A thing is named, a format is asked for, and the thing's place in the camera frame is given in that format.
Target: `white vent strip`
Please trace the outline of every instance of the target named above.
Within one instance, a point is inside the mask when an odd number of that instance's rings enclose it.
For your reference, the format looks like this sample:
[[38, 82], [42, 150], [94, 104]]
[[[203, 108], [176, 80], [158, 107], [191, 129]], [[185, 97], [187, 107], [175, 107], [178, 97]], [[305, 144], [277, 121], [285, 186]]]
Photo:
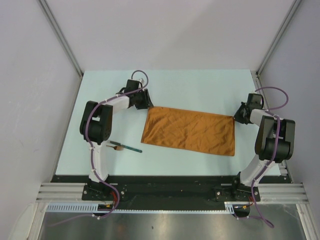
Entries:
[[[107, 213], [98, 210], [99, 203], [50, 203], [46, 209], [49, 213]], [[167, 211], [167, 210], [120, 210], [114, 213], [145, 214], [234, 214], [232, 204], [225, 204], [225, 210]]]

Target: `white tabletop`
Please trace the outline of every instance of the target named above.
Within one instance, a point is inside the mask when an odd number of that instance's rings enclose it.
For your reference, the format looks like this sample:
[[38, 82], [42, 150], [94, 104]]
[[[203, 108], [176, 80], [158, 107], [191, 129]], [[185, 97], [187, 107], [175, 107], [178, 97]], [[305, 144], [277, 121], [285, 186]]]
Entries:
[[[87, 101], [108, 99], [131, 77], [131, 70], [86, 71], [67, 130], [56, 175], [88, 175], [89, 144], [79, 132]], [[154, 106], [233, 116], [241, 101], [255, 90], [249, 70], [147, 70]], [[137, 73], [135, 78], [144, 77]], [[221, 176], [236, 175], [255, 155], [258, 127], [235, 123], [235, 155], [220, 156], [141, 143], [147, 110], [135, 107], [113, 115], [109, 140], [141, 149], [108, 148], [105, 160], [111, 175]], [[280, 175], [276, 165], [268, 175]]]

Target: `cloth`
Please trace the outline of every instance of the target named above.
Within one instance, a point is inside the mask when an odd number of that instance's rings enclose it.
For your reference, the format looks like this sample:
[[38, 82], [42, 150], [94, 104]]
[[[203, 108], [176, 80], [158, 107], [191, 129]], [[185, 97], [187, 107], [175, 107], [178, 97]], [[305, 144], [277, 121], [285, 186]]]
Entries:
[[232, 116], [149, 108], [142, 143], [207, 154], [235, 155], [235, 120]]

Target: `brown cloth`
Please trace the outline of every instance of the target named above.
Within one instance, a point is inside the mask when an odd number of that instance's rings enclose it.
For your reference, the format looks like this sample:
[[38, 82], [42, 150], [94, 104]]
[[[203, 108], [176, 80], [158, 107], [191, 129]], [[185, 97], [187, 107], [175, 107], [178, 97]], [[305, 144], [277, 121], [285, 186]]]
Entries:
[[145, 122], [142, 143], [207, 154], [235, 155], [235, 121], [232, 116], [152, 107]]

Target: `white wall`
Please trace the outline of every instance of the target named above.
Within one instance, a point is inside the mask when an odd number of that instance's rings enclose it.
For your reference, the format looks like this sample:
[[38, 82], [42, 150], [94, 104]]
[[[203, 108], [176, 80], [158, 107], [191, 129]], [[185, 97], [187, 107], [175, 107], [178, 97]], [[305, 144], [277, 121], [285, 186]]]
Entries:
[[48, 0], [85, 70], [256, 70], [292, 2]]
[[[303, 182], [320, 223], [320, 1], [305, 0], [262, 72], [263, 86], [276, 86], [289, 95], [280, 113], [295, 120], [295, 147], [288, 161], [294, 181]], [[285, 99], [267, 91], [269, 105]]]
[[80, 80], [36, 0], [0, 1], [0, 239], [50, 177]]

